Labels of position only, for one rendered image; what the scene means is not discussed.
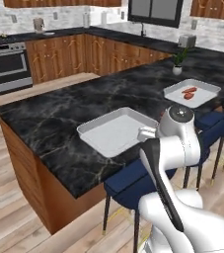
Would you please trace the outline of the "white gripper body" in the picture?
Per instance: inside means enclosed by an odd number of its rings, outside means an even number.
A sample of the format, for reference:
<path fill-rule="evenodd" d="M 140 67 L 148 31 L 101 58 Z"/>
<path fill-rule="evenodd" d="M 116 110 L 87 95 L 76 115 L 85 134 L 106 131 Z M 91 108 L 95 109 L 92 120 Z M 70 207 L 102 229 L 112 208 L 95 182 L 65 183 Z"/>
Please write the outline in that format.
<path fill-rule="evenodd" d="M 149 127 L 149 126 L 141 127 L 138 130 L 137 139 L 140 142 L 144 142 L 145 140 L 147 140 L 149 138 L 154 138 L 155 137 L 155 132 L 156 132 L 156 130 L 152 127 Z"/>

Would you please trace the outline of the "empty grey tupperware tray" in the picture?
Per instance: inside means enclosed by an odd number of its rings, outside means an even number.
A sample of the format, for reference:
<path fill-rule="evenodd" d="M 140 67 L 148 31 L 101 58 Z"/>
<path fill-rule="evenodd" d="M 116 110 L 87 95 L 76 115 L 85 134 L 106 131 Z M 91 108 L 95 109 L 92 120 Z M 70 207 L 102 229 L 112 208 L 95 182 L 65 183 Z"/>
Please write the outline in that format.
<path fill-rule="evenodd" d="M 113 158 L 136 145 L 142 127 L 158 122 L 128 107 L 119 108 L 77 127 L 80 138 L 106 158 Z"/>

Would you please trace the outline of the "grey tupperware tray with food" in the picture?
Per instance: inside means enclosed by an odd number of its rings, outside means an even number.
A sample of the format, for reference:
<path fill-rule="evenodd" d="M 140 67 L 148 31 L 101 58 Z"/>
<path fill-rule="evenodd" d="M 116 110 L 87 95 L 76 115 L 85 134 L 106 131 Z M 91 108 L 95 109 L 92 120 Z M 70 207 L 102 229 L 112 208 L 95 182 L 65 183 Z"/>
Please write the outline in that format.
<path fill-rule="evenodd" d="M 184 90 L 195 88 L 193 97 L 185 98 Z M 185 79 L 163 90 L 164 97 L 170 101 L 195 109 L 215 98 L 221 91 L 219 86 L 195 79 Z"/>

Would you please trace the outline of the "blue bar stool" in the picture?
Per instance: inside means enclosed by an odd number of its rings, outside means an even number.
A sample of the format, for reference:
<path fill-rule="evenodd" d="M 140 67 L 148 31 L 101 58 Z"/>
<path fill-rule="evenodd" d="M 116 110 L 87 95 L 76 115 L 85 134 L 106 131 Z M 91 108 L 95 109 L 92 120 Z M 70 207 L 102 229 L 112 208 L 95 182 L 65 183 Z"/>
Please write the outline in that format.
<path fill-rule="evenodd" d="M 201 157 L 198 165 L 196 187 L 199 188 L 202 165 L 210 154 L 210 147 L 220 140 L 220 145 L 215 160 L 211 181 L 214 181 L 221 149 L 224 142 L 224 114 L 219 112 L 210 112 L 196 122 L 196 127 L 200 129 L 199 141 L 201 144 Z"/>
<path fill-rule="evenodd" d="M 140 214 L 138 203 L 141 197 L 156 191 L 154 183 L 139 159 L 122 168 L 104 182 L 107 193 L 103 233 L 106 233 L 111 200 L 122 207 L 135 211 L 133 253 L 137 253 Z"/>

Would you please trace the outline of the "green plant in white pot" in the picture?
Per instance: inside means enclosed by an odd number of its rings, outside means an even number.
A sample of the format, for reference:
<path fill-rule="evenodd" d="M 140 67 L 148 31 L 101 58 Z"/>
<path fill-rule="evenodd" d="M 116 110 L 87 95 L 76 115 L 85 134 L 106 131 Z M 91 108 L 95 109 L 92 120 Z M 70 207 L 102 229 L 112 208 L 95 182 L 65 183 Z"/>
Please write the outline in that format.
<path fill-rule="evenodd" d="M 187 47 L 184 48 L 182 51 L 173 55 L 173 73 L 175 75 L 180 75 L 183 71 L 182 63 L 187 57 Z"/>

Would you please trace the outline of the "wooden base cupboard run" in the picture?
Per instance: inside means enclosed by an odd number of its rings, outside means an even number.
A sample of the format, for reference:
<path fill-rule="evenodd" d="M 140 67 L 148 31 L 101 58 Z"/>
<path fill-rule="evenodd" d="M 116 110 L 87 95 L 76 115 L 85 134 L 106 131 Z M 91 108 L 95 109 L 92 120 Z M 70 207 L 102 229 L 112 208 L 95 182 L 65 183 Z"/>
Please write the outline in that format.
<path fill-rule="evenodd" d="M 85 71 L 85 37 L 73 35 L 26 42 L 35 84 Z"/>
<path fill-rule="evenodd" d="M 85 35 L 85 45 L 86 69 L 100 76 L 156 62 L 171 56 L 167 52 L 92 35 Z"/>

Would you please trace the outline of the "grey toaster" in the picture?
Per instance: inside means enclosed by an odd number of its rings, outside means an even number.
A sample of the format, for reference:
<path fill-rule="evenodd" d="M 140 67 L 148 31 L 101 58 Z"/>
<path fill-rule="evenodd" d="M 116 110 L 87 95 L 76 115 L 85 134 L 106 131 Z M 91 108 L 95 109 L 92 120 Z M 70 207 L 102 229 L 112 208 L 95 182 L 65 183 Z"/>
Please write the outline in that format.
<path fill-rule="evenodd" d="M 182 48 L 194 47 L 196 36 L 194 35 L 180 35 L 178 46 Z"/>

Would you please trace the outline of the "dark framed window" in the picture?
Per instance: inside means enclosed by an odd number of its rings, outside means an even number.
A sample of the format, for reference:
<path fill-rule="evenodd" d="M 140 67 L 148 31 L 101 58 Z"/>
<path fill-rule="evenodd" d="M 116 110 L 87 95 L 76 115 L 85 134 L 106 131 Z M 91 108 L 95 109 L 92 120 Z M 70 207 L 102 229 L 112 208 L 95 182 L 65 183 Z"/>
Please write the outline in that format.
<path fill-rule="evenodd" d="M 128 0 L 127 20 L 178 28 L 184 0 Z"/>

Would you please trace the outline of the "wooden island base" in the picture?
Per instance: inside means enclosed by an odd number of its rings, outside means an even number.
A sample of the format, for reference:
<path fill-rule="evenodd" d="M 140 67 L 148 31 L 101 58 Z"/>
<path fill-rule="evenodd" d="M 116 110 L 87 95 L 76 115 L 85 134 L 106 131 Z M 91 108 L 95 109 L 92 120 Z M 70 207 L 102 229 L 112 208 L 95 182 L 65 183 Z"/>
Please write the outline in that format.
<path fill-rule="evenodd" d="M 106 196 L 104 186 L 100 184 L 75 199 L 1 118 L 0 126 L 18 184 L 50 234 L 56 233 Z"/>

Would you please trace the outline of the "white paper towel roll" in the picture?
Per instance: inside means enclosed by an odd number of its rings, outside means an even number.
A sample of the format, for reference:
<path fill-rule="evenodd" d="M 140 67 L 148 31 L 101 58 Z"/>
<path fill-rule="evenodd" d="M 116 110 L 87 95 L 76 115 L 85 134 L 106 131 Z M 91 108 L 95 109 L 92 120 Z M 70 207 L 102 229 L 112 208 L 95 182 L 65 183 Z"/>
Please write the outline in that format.
<path fill-rule="evenodd" d="M 88 29 L 90 27 L 90 24 L 91 24 L 90 14 L 86 12 L 83 14 L 83 27 L 85 29 Z"/>

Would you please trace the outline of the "silver oven with hob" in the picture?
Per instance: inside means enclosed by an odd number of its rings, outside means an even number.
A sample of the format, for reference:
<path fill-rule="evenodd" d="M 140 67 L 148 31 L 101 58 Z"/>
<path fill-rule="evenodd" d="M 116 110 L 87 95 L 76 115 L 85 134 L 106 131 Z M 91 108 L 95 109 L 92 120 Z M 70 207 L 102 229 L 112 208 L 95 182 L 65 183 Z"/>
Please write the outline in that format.
<path fill-rule="evenodd" d="M 33 78 L 23 42 L 0 45 L 0 95 L 30 88 Z"/>

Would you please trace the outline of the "wooden wall cupboards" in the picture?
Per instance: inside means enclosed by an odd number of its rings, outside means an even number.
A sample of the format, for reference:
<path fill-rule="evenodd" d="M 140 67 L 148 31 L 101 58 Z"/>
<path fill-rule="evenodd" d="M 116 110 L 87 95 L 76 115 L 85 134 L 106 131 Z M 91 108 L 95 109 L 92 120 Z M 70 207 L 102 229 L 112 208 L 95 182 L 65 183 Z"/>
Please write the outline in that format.
<path fill-rule="evenodd" d="M 59 6 L 120 7 L 122 0 L 3 0 L 9 8 L 39 8 Z"/>
<path fill-rule="evenodd" d="M 224 20 L 224 0 L 192 0 L 190 15 Z"/>

